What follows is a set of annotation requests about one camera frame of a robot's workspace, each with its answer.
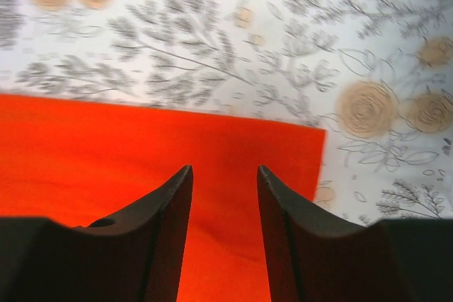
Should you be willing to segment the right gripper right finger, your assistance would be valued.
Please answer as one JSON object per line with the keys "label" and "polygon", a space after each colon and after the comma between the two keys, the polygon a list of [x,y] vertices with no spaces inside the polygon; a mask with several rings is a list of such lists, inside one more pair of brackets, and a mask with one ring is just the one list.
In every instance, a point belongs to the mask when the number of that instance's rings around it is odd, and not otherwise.
{"label": "right gripper right finger", "polygon": [[273,301],[451,301],[452,221],[346,221],[257,174]]}

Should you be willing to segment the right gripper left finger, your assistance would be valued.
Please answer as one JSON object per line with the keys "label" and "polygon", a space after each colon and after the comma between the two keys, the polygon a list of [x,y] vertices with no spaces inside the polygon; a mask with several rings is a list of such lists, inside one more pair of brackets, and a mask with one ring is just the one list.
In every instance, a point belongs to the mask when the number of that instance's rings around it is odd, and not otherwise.
{"label": "right gripper left finger", "polygon": [[87,227],[1,219],[2,301],[175,301],[193,170]]}

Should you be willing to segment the orange t-shirt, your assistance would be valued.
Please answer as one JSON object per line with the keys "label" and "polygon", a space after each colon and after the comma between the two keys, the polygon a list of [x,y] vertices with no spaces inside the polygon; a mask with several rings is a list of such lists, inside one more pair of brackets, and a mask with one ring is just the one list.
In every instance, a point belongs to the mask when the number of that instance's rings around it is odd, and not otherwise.
{"label": "orange t-shirt", "polygon": [[283,122],[2,95],[1,214],[86,225],[191,165],[178,300],[269,301],[258,166],[312,199],[325,138]]}

